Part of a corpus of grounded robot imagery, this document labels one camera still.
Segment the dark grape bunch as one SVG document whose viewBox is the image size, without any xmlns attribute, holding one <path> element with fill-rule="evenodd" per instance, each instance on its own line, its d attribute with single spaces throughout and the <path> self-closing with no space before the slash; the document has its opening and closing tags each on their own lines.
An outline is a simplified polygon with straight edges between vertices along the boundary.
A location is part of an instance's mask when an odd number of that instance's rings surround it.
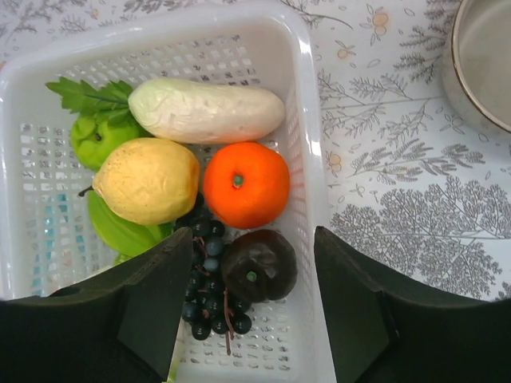
<svg viewBox="0 0 511 383">
<path fill-rule="evenodd" d="M 224 335 L 229 347 L 236 334 L 252 329 L 252 320 L 248 315 L 251 304 L 227 292 L 221 277 L 221 263 L 228 249 L 226 227 L 213 217 L 201 194 L 194 208 L 176 221 L 176 227 L 189 227 L 193 234 L 192 266 L 181 318 L 190 325 L 195 340 L 204 341 L 215 333 Z"/>
</svg>

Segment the yellow pear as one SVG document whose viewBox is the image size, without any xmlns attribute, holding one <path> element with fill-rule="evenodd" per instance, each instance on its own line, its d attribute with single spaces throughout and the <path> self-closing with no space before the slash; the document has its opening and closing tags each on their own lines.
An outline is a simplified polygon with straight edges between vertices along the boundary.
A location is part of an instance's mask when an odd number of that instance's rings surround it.
<svg viewBox="0 0 511 383">
<path fill-rule="evenodd" d="M 137 138 L 114 149 L 92 184 L 109 209 L 144 226 L 174 221 L 196 203 L 200 163 L 185 146 L 159 138 Z"/>
</svg>

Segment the green starfruit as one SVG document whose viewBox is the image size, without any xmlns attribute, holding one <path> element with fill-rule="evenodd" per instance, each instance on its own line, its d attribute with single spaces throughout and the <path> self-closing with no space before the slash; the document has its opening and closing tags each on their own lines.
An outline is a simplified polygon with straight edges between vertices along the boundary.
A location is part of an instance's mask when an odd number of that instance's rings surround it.
<svg viewBox="0 0 511 383">
<path fill-rule="evenodd" d="M 144 226 L 122 219 L 95 191 L 87 194 L 87 200 L 89 218 L 98 237 L 127 257 L 144 253 L 173 233 L 174 222 Z"/>
</svg>

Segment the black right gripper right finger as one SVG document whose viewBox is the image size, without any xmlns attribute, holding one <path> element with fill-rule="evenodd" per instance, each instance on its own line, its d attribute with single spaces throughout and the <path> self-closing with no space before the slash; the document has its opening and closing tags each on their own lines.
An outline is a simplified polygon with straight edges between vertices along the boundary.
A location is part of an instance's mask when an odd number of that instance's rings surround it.
<svg viewBox="0 0 511 383">
<path fill-rule="evenodd" d="M 339 382 L 490 382 L 486 302 L 427 286 L 315 229 L 315 268 Z"/>
</svg>

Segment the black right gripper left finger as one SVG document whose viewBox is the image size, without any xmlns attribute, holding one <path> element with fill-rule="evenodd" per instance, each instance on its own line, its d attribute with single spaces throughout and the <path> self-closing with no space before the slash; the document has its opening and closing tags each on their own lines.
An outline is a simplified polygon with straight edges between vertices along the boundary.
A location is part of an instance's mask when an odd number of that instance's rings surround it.
<svg viewBox="0 0 511 383">
<path fill-rule="evenodd" d="M 166 381 L 192 261 L 181 228 L 142 255 L 52 293 L 57 381 Z"/>
</svg>

